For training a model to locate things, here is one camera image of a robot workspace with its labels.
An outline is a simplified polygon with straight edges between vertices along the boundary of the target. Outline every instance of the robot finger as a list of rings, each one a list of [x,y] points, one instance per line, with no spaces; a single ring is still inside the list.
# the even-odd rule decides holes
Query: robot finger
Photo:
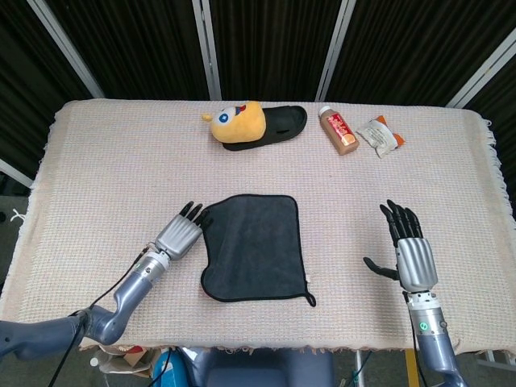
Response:
[[[202,221],[202,223],[201,223],[200,228],[201,228],[203,231],[206,231],[206,230],[207,230],[207,228],[208,228],[209,226],[211,226],[211,223],[213,223],[213,219],[212,219],[212,218],[204,219],[204,221]]]
[[[394,225],[397,229],[397,233],[400,235],[400,238],[407,238],[408,235],[406,233],[405,226],[403,226],[402,214],[400,214],[399,206],[397,206],[392,200],[388,200],[387,205],[393,212]]]
[[[188,202],[188,204],[183,207],[183,209],[181,210],[179,215],[185,216],[186,214],[188,214],[188,211],[190,211],[190,208],[192,208],[193,205],[194,205],[194,202]]]
[[[405,208],[407,218],[409,219],[410,226],[414,232],[415,238],[422,238],[421,226],[419,226],[419,219],[410,208]]]
[[[409,215],[406,213],[406,211],[403,207],[397,205],[397,208],[399,209],[400,215],[402,217],[402,223],[403,223],[403,227],[405,228],[405,231],[406,231],[406,236],[408,238],[414,238],[415,237],[414,229],[412,228],[412,225],[410,224]]]
[[[195,219],[194,223],[199,226],[209,213],[210,212],[207,209],[202,210],[199,216]]]
[[[399,274],[397,270],[394,270],[392,268],[381,268],[377,264],[375,264],[371,258],[368,258],[367,256],[364,257],[364,262],[367,265],[367,267],[374,273],[390,278],[391,280],[398,281],[399,280]]]
[[[400,239],[400,234],[397,231],[396,223],[394,222],[393,213],[390,212],[390,210],[383,204],[380,204],[380,210],[381,210],[381,212],[384,213],[385,217],[387,218],[387,223],[389,224],[390,236],[393,239],[394,247],[397,248],[397,242]]]
[[[193,210],[186,216],[188,220],[193,220],[195,218],[195,215],[197,215],[197,212],[202,208],[202,204],[197,204]]]

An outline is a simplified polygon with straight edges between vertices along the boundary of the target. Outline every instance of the bottle cap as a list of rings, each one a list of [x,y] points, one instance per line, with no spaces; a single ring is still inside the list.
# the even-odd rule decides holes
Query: bottle cap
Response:
[[[329,109],[330,109],[330,107],[329,107],[328,105],[323,106],[323,107],[321,108],[321,110],[319,111],[319,118],[321,118],[321,116],[323,115],[323,113],[324,113],[326,110],[329,110]]]

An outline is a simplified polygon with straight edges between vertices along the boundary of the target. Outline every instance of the beige tablecloth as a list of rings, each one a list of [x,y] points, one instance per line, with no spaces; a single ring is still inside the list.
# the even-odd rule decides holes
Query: beige tablecloth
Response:
[[[201,113],[231,102],[72,102],[57,115],[16,246],[0,318],[37,322],[86,307],[189,200],[287,194],[317,298],[221,303],[199,280],[200,240],[133,314],[120,343],[224,347],[411,347],[399,284],[362,261],[394,266],[378,205],[413,209],[434,250],[458,352],[516,352],[514,221],[492,148],[471,111],[332,104],[351,128],[383,114],[406,145],[380,160],[364,141],[337,156],[302,103],[306,129],[282,144],[223,149]],[[280,105],[265,103],[264,106]],[[100,302],[114,307],[111,296]]]

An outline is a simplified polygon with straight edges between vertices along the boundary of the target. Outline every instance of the orange label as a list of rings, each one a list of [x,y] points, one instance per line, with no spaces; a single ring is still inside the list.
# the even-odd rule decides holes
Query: orange label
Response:
[[[356,141],[352,130],[340,116],[340,114],[333,114],[327,118],[330,126],[333,128],[337,136],[342,141],[342,144],[349,145]]]

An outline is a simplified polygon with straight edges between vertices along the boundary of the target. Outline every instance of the white frame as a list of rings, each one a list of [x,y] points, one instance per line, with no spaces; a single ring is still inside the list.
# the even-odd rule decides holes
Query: white frame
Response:
[[[328,53],[326,55],[326,61],[322,68],[321,79],[315,94],[315,101],[321,102],[326,99],[328,88],[330,87],[331,78],[339,59],[340,50],[346,37],[347,28],[349,22],[352,19],[353,10],[355,9],[356,0],[342,0],[340,3],[339,14],[337,20],[335,20],[335,27],[333,29],[333,35],[331,36],[330,46],[328,47]]]
[[[82,60],[79,52],[75,49],[72,41],[68,35],[66,35],[65,30],[63,30],[57,21],[56,16],[48,7],[48,4],[44,0],[27,0],[27,3],[31,6],[32,10],[44,25],[52,39],[54,39],[57,47],[59,47],[64,57],[66,57],[72,68],[75,70],[75,73],[91,93],[92,97],[104,98],[104,92],[88,69],[88,66],[86,66],[86,63]]]
[[[192,0],[193,14],[201,46],[202,62],[208,85],[210,100],[220,101],[222,92],[220,89],[220,78],[218,76],[217,50],[213,37],[213,26],[211,24],[211,12],[209,0]]]
[[[455,94],[446,107],[462,109],[482,90],[498,71],[516,54],[516,28],[500,43],[491,56]]]
[[[27,188],[31,188],[34,182],[30,177],[21,173],[18,169],[2,159],[0,159],[0,171],[5,173],[8,177],[15,179],[18,183],[25,185]]]

